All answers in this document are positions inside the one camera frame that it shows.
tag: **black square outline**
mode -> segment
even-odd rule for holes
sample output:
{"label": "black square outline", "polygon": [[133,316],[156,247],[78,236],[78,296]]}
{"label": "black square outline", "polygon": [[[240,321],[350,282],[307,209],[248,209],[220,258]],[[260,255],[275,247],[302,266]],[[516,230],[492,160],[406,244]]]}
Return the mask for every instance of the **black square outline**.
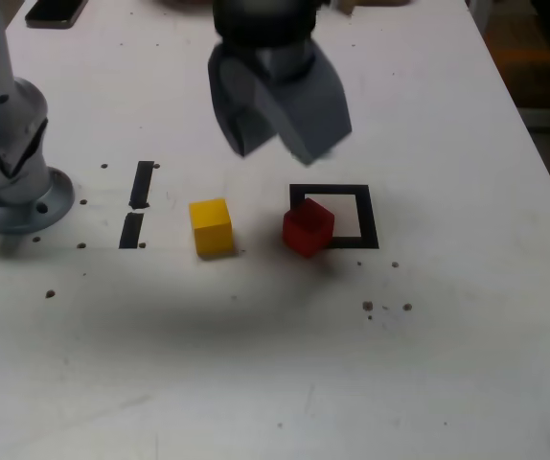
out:
{"label": "black square outline", "polygon": [[290,209],[300,205],[305,195],[354,195],[358,212],[359,237],[334,237],[327,249],[379,249],[371,193],[368,185],[290,184]]}

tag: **black tape strip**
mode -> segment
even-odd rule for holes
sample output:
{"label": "black tape strip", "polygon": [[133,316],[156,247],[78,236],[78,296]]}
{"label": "black tape strip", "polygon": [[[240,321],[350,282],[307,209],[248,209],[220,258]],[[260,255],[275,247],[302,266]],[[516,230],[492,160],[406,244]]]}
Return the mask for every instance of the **black tape strip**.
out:
{"label": "black tape strip", "polygon": [[143,224],[143,214],[128,213],[124,219],[124,228],[120,237],[120,249],[136,249],[139,247],[139,235]]}
{"label": "black tape strip", "polygon": [[290,208],[305,200],[305,195],[354,195],[360,237],[334,237],[329,249],[379,249],[373,205],[368,185],[290,184]]}
{"label": "black tape strip", "polygon": [[130,193],[128,205],[132,209],[145,209],[149,207],[148,194],[151,174],[153,173],[153,161],[140,161],[137,165],[137,173],[134,175],[134,185]]}

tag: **table surface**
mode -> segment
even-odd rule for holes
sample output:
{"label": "table surface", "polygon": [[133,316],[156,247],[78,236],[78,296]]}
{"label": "table surface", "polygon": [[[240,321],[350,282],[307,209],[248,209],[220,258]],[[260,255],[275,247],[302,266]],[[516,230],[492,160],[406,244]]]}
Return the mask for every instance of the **table surface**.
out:
{"label": "table surface", "polygon": [[[32,3],[14,72],[88,203],[0,239],[0,459],[550,458],[550,176],[464,2],[320,14],[354,133],[311,168],[226,145],[208,13]],[[148,246],[119,250],[139,160]],[[369,185],[380,249],[286,250],[291,183]],[[203,262],[188,203],[218,196],[240,255]]]}

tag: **yellow cube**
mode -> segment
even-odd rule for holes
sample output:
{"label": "yellow cube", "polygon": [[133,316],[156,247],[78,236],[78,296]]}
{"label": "yellow cube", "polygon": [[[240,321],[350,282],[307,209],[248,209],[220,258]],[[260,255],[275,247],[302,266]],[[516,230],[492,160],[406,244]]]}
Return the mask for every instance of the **yellow cube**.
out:
{"label": "yellow cube", "polygon": [[190,203],[190,220],[199,256],[213,256],[234,250],[233,224],[224,198]]}

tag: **red cube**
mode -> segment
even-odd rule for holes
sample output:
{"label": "red cube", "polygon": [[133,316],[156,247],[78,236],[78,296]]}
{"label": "red cube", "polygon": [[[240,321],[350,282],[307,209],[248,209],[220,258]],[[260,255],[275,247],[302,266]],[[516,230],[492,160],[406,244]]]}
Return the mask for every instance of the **red cube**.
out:
{"label": "red cube", "polygon": [[307,258],[331,242],[333,231],[334,214],[310,198],[284,216],[284,242]]}

